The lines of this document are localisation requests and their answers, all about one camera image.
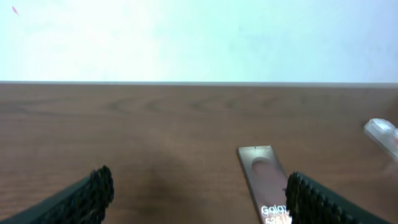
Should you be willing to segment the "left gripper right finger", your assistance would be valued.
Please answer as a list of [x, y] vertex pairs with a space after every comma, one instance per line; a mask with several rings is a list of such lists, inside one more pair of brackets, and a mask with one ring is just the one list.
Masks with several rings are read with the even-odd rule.
[[388, 224], [300, 172], [289, 175], [286, 207], [294, 224]]

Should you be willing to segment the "Galaxy S25 Ultra smartphone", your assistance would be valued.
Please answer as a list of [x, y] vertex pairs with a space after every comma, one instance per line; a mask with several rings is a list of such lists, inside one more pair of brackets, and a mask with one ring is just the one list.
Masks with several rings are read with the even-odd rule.
[[239, 161], [261, 224], [291, 224], [287, 175], [271, 146], [240, 147]]

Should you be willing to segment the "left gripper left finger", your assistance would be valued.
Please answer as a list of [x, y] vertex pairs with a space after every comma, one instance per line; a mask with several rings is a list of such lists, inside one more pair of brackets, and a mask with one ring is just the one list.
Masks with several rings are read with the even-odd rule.
[[112, 173], [103, 166], [1, 224], [100, 224], [113, 199]]

